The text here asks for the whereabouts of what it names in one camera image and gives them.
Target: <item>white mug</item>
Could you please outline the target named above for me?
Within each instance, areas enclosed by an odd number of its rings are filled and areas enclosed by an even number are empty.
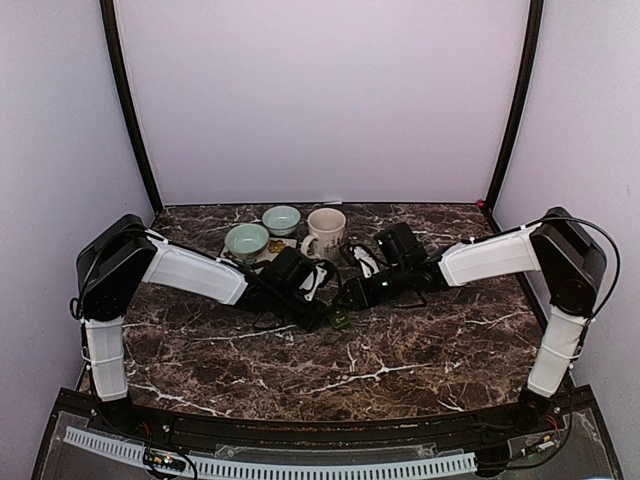
[[[300,251],[309,258],[336,260],[344,237],[347,217],[333,208],[320,208],[309,214],[309,235],[302,241]]]

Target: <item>white cable tray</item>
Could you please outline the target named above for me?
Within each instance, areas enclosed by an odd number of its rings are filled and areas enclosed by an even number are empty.
[[[144,446],[141,442],[112,439],[74,427],[67,427],[64,441],[103,457],[145,468],[142,463]],[[189,455],[189,458],[198,469],[198,478],[203,480],[422,480],[473,473],[477,470],[474,453],[409,462],[331,466],[244,463],[198,455]],[[188,466],[180,476],[193,477],[191,470]]]

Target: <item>green object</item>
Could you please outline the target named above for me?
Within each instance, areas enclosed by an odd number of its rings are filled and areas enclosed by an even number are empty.
[[[329,315],[329,323],[336,330],[344,330],[351,325],[351,318],[342,310],[334,310]]]

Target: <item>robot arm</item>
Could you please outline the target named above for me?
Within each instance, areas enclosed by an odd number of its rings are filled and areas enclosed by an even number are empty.
[[[83,357],[103,402],[126,398],[123,317],[140,283],[197,293],[310,330],[325,305],[314,299],[329,272],[286,248],[258,274],[248,267],[171,244],[126,215],[78,256],[80,294],[74,316],[83,324]]]
[[[554,208],[545,216],[551,217],[571,215]],[[443,291],[485,278],[542,271],[551,309],[527,389],[544,398],[556,393],[577,358],[606,268],[604,252],[580,225],[561,220],[537,223],[471,239],[433,257],[406,224],[396,224],[375,238],[389,268],[347,282],[340,299],[343,308],[359,310],[410,291]]]

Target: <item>white backdrop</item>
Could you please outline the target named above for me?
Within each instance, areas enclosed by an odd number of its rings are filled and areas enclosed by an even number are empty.
[[[528,3],[118,1],[164,203],[484,197]]]

